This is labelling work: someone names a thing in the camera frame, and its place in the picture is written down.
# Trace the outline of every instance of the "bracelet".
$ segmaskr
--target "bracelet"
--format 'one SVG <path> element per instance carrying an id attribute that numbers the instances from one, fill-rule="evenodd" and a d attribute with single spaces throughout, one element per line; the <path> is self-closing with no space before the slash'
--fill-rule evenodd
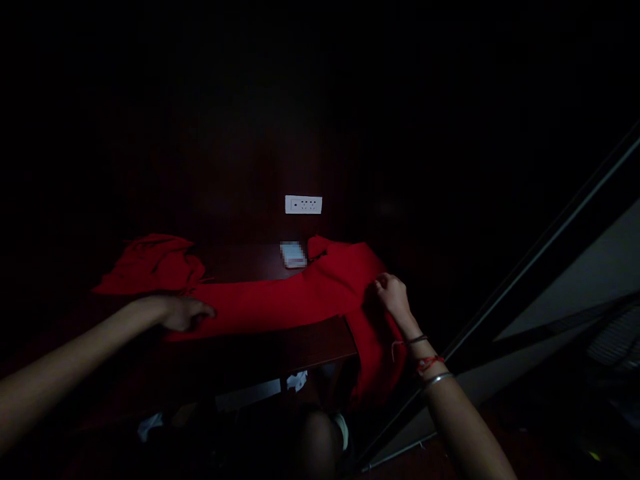
<path id="1" fill-rule="evenodd" d="M 429 379 L 426 382 L 423 390 L 426 390 L 428 387 L 432 386 L 434 383 L 438 383 L 440 380 L 444 380 L 445 378 L 450 378 L 450 377 L 453 377 L 453 374 L 451 372 L 446 372 L 441 375 L 436 375 L 434 378 Z"/>
<path id="2" fill-rule="evenodd" d="M 419 341 L 422 341 L 422 340 L 427 340 L 427 336 L 420 335 L 419 337 L 416 337 L 413 340 L 408 340 L 408 341 L 397 340 L 393 342 L 391 344 L 391 360 L 393 360 L 393 362 L 395 363 L 395 355 L 393 350 L 395 349 L 396 345 L 411 345 L 412 343 L 418 343 Z"/>
<path id="3" fill-rule="evenodd" d="M 418 375 L 420 375 L 422 377 L 422 372 L 429 370 L 431 368 L 431 366 L 436 363 L 437 361 L 444 363 L 445 360 L 442 357 L 426 357 L 423 359 L 418 360 L 418 368 L 416 368 L 416 372 L 418 372 Z"/>
<path id="4" fill-rule="evenodd" d="M 411 345 L 412 343 L 418 343 L 419 341 L 427 340 L 426 335 L 420 335 L 419 337 L 414 338 L 413 340 L 408 340 L 405 342 L 405 345 Z"/>

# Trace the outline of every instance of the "leg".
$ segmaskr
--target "leg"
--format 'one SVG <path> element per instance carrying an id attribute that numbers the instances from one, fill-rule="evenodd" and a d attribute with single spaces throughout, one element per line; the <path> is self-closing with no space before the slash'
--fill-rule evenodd
<path id="1" fill-rule="evenodd" d="M 307 413 L 295 445 L 296 477 L 312 480 L 335 478 L 342 444 L 340 428 L 326 413 L 320 410 Z"/>

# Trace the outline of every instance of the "silver bangle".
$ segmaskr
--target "silver bangle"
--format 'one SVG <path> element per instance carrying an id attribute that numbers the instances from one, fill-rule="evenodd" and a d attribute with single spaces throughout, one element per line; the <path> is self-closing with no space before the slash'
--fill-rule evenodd
<path id="1" fill-rule="evenodd" d="M 434 378 L 429 379 L 429 381 L 426 382 L 425 386 L 423 387 L 423 390 L 426 390 L 428 387 L 432 386 L 434 383 L 438 383 L 440 380 L 444 380 L 445 378 L 449 378 L 449 377 L 453 377 L 453 374 L 451 372 L 446 372 L 446 373 L 443 373 L 442 375 L 436 375 Z"/>

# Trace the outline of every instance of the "human arm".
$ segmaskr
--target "human arm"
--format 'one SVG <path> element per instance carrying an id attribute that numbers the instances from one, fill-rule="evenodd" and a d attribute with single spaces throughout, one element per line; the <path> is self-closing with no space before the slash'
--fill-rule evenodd
<path id="1" fill-rule="evenodd" d="M 405 340 L 423 335 L 411 314 L 407 288 L 397 277 L 384 273 L 375 282 L 381 302 L 389 310 Z M 428 340 L 409 345 L 417 361 L 437 354 Z M 515 479 L 511 464 L 487 424 L 471 404 L 455 378 L 429 381 L 448 373 L 446 365 L 435 362 L 422 374 L 426 384 L 423 397 L 453 460 L 468 479 Z"/>
<path id="2" fill-rule="evenodd" d="M 210 306 L 190 298 L 152 296 L 131 302 L 91 330 L 0 381 L 0 455 L 80 381 L 124 344 L 162 323 L 186 330 Z"/>

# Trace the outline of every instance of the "red cloth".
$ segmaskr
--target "red cloth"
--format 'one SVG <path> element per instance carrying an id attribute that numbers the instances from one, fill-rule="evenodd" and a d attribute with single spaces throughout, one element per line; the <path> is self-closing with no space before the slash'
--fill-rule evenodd
<path id="1" fill-rule="evenodd" d="M 93 291 L 128 295 L 174 290 L 216 308 L 215 319 L 204 320 L 192 332 L 170 332 L 168 341 L 260 333 L 344 315 L 361 364 L 351 406 L 384 403 L 402 373 L 407 352 L 397 349 L 392 362 L 391 343 L 401 335 L 377 299 L 368 298 L 373 279 L 385 266 L 365 243 L 350 245 L 316 236 L 309 240 L 308 252 L 309 258 L 319 258 L 300 274 L 244 283 L 200 283 L 205 269 L 186 254 L 190 246 L 170 235 L 136 240 Z"/>

